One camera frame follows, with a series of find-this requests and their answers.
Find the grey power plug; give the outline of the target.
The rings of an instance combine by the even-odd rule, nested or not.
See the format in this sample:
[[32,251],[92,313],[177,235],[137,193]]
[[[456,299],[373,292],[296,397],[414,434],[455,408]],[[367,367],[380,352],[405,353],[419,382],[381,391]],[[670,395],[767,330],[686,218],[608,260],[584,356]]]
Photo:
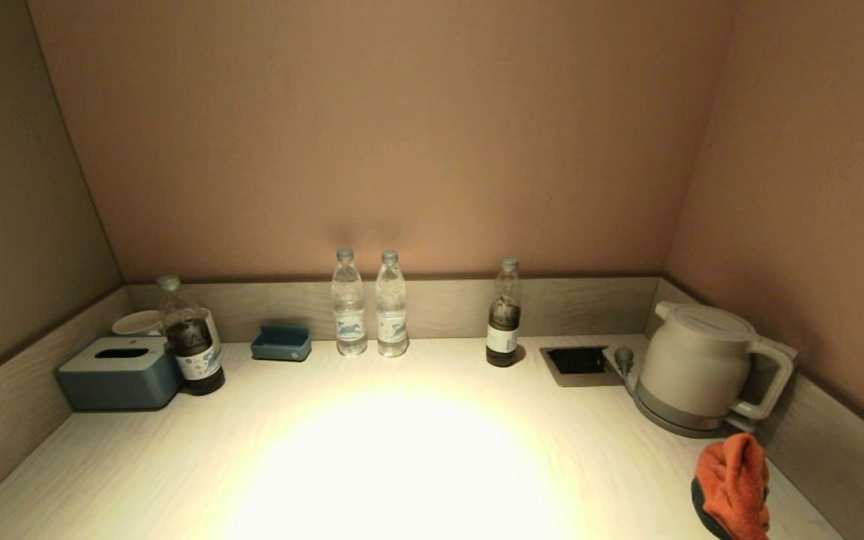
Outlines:
[[634,372],[635,352],[628,346],[618,346],[610,354],[607,358],[610,372],[620,377],[628,396],[633,396],[638,382],[637,373]]

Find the recessed black socket box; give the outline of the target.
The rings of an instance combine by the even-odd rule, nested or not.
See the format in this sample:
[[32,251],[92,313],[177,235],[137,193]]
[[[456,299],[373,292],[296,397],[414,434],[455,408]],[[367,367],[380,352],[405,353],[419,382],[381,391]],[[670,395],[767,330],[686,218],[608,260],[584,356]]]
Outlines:
[[539,349],[557,386],[563,389],[624,386],[606,352],[609,346],[543,346]]

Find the white electric kettle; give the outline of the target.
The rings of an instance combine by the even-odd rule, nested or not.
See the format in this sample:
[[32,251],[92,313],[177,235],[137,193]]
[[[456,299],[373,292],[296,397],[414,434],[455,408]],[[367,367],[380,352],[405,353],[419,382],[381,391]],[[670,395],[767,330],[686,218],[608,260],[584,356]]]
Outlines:
[[[767,418],[778,403],[798,352],[755,331],[740,316],[702,304],[660,301],[661,319],[639,376],[652,395],[684,413],[721,418],[735,413],[749,421]],[[740,392],[751,373],[753,356],[766,356],[777,373],[758,403]]]

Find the clear water bottle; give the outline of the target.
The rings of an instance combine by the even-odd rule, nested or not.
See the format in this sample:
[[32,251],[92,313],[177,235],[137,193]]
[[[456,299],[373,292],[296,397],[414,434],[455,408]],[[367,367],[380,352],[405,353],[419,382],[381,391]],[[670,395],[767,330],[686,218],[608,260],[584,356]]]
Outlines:
[[350,248],[336,253],[331,279],[336,346],[342,356],[359,356],[368,346],[365,324],[365,291]]
[[375,280],[377,345],[385,358],[397,358],[408,349],[406,280],[397,250],[384,250]]

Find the orange microfibre cloth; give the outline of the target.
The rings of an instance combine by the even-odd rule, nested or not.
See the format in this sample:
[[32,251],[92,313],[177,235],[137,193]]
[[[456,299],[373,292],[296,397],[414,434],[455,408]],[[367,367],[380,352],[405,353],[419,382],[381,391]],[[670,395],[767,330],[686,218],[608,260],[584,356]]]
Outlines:
[[691,499],[700,522],[718,540],[769,540],[770,469],[755,435],[738,433],[699,454]]

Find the dark drink bottle patterned label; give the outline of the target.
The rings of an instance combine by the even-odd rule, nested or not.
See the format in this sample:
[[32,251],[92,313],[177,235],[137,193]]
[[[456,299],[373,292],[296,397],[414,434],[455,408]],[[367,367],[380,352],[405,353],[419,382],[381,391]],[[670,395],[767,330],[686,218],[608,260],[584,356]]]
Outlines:
[[160,325],[191,395],[209,395],[222,389],[225,371],[206,312],[181,290],[175,274],[155,280],[161,294]]

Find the grey kettle base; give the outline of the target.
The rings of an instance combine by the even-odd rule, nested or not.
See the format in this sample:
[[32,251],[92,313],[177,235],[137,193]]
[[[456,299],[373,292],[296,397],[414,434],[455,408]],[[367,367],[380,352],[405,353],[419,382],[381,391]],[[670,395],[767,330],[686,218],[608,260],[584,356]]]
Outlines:
[[755,434],[757,424],[745,420],[740,415],[729,413],[721,418],[703,417],[683,412],[675,407],[669,407],[644,386],[641,377],[635,380],[631,399],[639,413],[649,419],[655,426],[664,428],[669,433],[692,439],[713,439],[729,437],[731,434]]

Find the slim dark bottle white label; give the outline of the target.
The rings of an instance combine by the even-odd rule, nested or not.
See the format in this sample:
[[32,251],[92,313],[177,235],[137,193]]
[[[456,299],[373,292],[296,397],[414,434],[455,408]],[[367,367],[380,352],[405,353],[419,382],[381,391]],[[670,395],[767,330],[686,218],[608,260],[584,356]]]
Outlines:
[[518,259],[502,259],[500,273],[494,283],[487,326],[486,359],[495,367],[514,365],[518,358],[518,332],[522,314],[518,267]]

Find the small blue tray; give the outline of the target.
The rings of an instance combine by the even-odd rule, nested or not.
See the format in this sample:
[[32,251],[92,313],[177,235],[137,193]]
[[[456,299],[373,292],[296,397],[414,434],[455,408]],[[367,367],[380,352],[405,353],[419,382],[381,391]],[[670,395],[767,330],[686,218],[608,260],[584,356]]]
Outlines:
[[312,349],[310,331],[294,325],[261,325],[250,349],[254,359],[304,362]]

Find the white ceramic cup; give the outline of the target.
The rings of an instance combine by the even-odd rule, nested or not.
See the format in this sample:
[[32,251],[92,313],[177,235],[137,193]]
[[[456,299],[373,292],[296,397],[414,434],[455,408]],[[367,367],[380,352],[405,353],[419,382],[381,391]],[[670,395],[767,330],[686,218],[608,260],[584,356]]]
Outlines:
[[221,353],[223,348],[223,343],[220,338],[218,328],[216,326],[216,322],[214,321],[214,317],[212,311],[210,311],[206,307],[201,307],[203,318],[205,318],[207,329],[212,339],[212,343],[214,345],[214,349],[216,353]]
[[141,310],[114,322],[111,332],[116,336],[162,336],[161,322],[159,310]]

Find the blue-grey tissue box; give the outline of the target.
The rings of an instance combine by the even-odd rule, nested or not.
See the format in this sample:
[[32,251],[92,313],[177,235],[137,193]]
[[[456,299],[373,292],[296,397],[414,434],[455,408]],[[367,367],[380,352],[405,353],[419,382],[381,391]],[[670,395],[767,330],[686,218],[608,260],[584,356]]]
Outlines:
[[161,410],[183,386],[164,336],[105,336],[73,355],[54,375],[72,410]]

